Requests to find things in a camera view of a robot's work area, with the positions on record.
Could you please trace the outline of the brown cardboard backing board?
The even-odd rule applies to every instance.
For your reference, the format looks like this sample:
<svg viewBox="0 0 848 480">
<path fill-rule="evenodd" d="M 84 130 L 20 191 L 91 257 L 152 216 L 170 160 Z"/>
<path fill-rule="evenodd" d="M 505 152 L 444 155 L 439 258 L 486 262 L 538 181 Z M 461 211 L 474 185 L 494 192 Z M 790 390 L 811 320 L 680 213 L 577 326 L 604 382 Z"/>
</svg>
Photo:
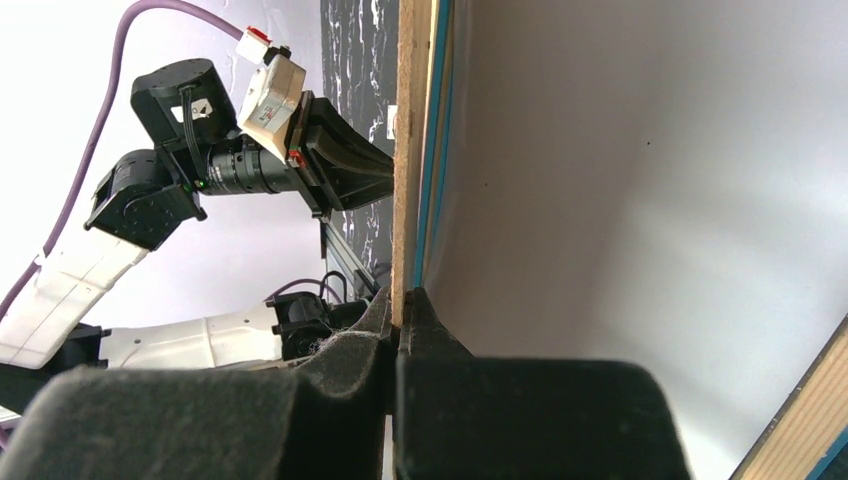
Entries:
<svg viewBox="0 0 848 480">
<path fill-rule="evenodd" d="M 417 243 L 421 163 L 428 109 L 430 42 L 436 1 L 399 3 L 397 105 L 393 195 L 391 323 L 401 327 L 412 288 Z"/>
</svg>

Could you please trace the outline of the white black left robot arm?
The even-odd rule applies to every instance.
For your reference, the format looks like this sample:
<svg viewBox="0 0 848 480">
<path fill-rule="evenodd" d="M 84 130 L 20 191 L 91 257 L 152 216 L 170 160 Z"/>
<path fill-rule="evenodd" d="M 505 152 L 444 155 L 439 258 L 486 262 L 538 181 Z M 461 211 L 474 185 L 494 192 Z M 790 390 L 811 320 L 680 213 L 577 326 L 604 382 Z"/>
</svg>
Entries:
<svg viewBox="0 0 848 480">
<path fill-rule="evenodd" d="M 235 108 L 207 59 L 137 78 L 131 105 L 152 141 L 99 183 L 83 227 L 36 261 L 1 322 L 1 361 L 44 367 L 88 311 L 186 220 L 202 196 L 296 192 L 316 218 L 388 197 L 394 162 L 283 54 L 259 62 Z"/>
</svg>

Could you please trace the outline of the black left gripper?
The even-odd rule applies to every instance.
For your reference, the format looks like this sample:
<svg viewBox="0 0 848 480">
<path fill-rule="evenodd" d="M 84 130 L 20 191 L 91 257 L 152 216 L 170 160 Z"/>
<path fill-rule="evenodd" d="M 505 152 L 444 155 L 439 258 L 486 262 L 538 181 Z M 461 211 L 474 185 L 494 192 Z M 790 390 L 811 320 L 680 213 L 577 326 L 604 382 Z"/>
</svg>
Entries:
<svg viewBox="0 0 848 480">
<path fill-rule="evenodd" d="M 393 194 L 394 160 L 360 135 L 331 101 L 306 90 L 288 122 L 289 177 L 314 218 Z"/>
</svg>

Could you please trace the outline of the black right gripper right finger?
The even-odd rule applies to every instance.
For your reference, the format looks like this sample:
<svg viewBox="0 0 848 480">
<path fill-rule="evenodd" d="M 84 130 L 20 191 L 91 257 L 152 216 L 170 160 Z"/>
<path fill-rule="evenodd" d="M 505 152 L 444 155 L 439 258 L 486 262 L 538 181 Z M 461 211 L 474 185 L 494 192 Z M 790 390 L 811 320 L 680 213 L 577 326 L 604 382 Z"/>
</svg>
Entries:
<svg viewBox="0 0 848 480">
<path fill-rule="evenodd" d="M 623 361 L 473 355 L 424 289 L 396 363 L 400 479 L 686 479 L 662 389 Z"/>
</svg>

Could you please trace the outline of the hot air balloon photo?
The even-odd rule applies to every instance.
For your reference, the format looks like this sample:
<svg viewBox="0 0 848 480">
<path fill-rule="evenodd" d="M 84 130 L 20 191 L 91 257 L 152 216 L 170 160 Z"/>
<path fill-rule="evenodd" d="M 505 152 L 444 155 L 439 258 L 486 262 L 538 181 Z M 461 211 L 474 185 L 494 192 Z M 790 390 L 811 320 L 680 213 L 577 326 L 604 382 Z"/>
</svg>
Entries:
<svg viewBox="0 0 848 480">
<path fill-rule="evenodd" d="M 847 312 L 843 1 L 459 1 L 426 286 L 478 355 L 622 359 L 726 479 Z"/>
</svg>

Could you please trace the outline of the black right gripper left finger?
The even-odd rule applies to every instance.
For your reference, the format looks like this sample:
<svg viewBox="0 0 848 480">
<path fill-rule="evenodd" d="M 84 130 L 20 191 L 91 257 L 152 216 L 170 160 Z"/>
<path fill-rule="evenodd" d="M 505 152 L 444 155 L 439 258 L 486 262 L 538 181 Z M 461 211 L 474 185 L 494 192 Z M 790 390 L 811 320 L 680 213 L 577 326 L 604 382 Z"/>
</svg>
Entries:
<svg viewBox="0 0 848 480">
<path fill-rule="evenodd" d="M 265 370 L 77 368 L 34 398 L 5 479 L 377 479 L 391 296 L 307 361 Z"/>
</svg>

